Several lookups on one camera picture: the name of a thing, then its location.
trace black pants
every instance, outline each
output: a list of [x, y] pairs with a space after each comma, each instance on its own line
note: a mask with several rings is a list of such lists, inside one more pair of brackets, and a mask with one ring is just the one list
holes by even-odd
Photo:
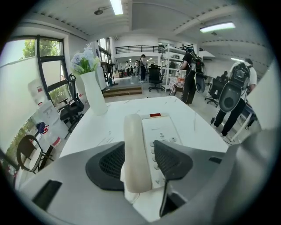
[[141, 66], [140, 67], [140, 71], [141, 71], [141, 76], [140, 76], [140, 78], [141, 78], [141, 80], [145, 80], [145, 66]]
[[194, 73], [190, 72], [185, 76], [184, 89], [181, 95], [181, 100], [185, 104], [191, 104], [196, 92], [196, 86], [194, 81]]
[[[231, 114], [223, 127], [223, 131], [221, 132], [223, 134], [223, 136], [226, 136], [227, 133], [230, 131], [230, 129], [233, 127], [237, 118], [242, 113], [245, 105], [246, 105], [246, 103], [244, 102], [244, 100], [242, 98], [240, 98], [237, 106], [231, 111]], [[223, 112], [221, 110], [219, 111], [218, 115], [216, 116], [216, 121], [214, 123], [214, 125], [216, 127], [218, 127], [222, 123], [225, 114], [226, 114], [226, 112]]]

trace white vase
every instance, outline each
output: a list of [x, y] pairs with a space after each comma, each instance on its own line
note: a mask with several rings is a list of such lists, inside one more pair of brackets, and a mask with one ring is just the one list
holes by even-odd
[[96, 116], [103, 115], [107, 112], [107, 105], [98, 86], [96, 72], [89, 72], [81, 75], [84, 82], [86, 97], [90, 108]]

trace telephone handset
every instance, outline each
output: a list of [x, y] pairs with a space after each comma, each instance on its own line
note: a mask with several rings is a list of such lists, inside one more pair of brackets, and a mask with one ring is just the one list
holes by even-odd
[[144, 146], [142, 119], [138, 114], [125, 117], [124, 142], [124, 179], [128, 191], [142, 193], [151, 190], [151, 174]]

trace black shirt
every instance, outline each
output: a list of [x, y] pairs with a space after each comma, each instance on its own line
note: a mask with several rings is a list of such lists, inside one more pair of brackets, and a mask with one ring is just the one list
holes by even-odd
[[192, 58], [193, 58], [193, 55], [191, 53], [186, 53], [183, 57], [183, 61], [187, 61], [188, 65], [186, 67], [186, 74], [189, 73], [190, 71], [190, 64], [192, 63]]

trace bottle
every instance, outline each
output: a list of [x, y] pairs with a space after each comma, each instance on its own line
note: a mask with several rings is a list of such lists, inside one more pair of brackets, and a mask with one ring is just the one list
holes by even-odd
[[59, 144], [61, 143], [61, 139], [54, 133], [52, 133], [49, 125], [44, 128], [44, 132], [42, 134], [44, 135], [46, 142], [48, 142], [54, 148], [59, 146]]

